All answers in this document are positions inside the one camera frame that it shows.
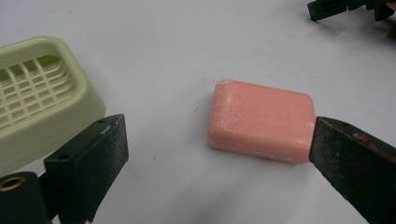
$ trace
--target pink soap bar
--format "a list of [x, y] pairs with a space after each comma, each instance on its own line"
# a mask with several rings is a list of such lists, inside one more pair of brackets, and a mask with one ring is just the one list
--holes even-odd
[[222, 80], [214, 93], [209, 144], [278, 161], [306, 163], [315, 121], [314, 104], [306, 94]]

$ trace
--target pale green soap dish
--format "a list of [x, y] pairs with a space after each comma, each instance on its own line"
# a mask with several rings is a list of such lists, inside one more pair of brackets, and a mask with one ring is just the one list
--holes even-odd
[[103, 101], [61, 39], [0, 48], [0, 176], [58, 149], [104, 115]]

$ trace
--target soap dish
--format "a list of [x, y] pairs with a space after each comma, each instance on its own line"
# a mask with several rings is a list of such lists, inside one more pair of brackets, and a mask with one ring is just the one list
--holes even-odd
[[61, 39], [40, 36], [0, 48], [0, 175], [58, 149], [104, 115]]

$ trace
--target black plastic part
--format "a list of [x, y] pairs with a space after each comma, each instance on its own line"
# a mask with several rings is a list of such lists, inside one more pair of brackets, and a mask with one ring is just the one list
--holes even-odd
[[394, 10], [390, 9], [387, 5], [382, 5], [374, 9], [374, 15], [376, 21], [382, 21], [387, 17], [393, 15]]
[[0, 223], [48, 224], [35, 173], [21, 172], [0, 179]]
[[56, 183], [62, 223], [92, 222], [101, 201], [128, 161], [123, 115], [100, 119], [44, 160]]
[[347, 10], [355, 10], [366, 5], [367, 10], [375, 11], [375, 20], [382, 21], [394, 14], [387, 3], [396, 0], [317, 0], [308, 3], [309, 15], [312, 21], [319, 21]]
[[369, 223], [396, 223], [396, 148], [343, 121], [318, 117], [309, 160]]
[[123, 115], [100, 119], [44, 160], [47, 172], [0, 178], [0, 223], [93, 221], [107, 191], [128, 161]]
[[319, 21], [324, 18], [347, 11], [345, 0], [321, 0], [308, 4], [309, 14], [312, 21]]

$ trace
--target white table surface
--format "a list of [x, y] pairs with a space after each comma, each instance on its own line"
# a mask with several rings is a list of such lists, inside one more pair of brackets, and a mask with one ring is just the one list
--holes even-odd
[[212, 92], [233, 78], [305, 92], [318, 115], [396, 146], [395, 16], [312, 22], [308, 2], [1, 1], [0, 45], [60, 37], [106, 114], [125, 115], [131, 158], [96, 224], [364, 224], [312, 164], [207, 145]]

